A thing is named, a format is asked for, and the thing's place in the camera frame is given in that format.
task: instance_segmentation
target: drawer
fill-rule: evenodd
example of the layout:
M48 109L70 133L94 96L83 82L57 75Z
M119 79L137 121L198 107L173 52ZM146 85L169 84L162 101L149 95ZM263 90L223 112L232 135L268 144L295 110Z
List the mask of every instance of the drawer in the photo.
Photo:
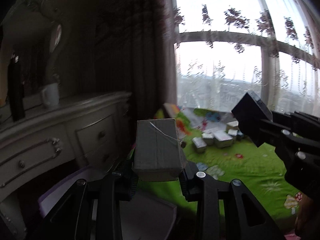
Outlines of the drawer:
M107 140L95 151L88 153L86 158L91 166L108 171L119 155L120 150L116 142Z
M0 149L0 202L24 183L74 157L62 124Z
M105 141L116 140L114 115L110 114L76 131L84 154L96 150Z

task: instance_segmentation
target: curtain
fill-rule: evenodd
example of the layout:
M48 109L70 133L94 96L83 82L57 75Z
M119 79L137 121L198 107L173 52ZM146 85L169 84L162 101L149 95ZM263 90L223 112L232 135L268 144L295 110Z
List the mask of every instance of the curtain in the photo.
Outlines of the curtain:
M178 104L230 111L248 90L320 116L319 37L299 0L177 0Z
M98 91L131 91L136 118L176 103L174 11L171 0L117 0L96 27Z

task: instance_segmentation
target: white string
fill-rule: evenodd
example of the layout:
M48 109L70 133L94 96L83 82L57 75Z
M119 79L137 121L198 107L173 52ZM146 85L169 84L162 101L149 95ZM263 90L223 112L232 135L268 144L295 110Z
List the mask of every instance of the white string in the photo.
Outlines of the white string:
M156 129L156 131L160 132L162 135L164 135L164 136L166 136L166 137L169 137L169 138L171 138L171 139L173 139L173 140L175 140L175 141L178 141L178 142L180 143L180 141L179 141L178 139L173 138L173 137L165 134L165 133L162 132L158 127L156 127L152 122L150 122L150 124Z

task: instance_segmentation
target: mug handle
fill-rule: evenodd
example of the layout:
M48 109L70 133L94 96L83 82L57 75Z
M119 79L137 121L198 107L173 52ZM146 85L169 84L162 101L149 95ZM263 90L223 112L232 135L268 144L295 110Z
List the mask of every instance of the mug handle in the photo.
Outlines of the mug handle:
M46 92L47 88L44 88L41 90L41 97L42 97L42 101L45 105L50 105L50 102L47 100L47 97L45 95L45 92Z

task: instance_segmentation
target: stack of small boxes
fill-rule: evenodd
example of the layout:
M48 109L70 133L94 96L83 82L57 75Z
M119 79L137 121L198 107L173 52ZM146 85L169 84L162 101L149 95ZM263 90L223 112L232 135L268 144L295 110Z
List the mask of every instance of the stack of small boxes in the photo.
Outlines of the stack of small boxes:
M216 131L214 129L208 129L204 131L202 137L193 138L192 142L198 153L203 153L206 150L207 145L215 145L218 148L231 146L236 140L241 140L244 135L238 128L238 121L227 123L226 133L223 130Z

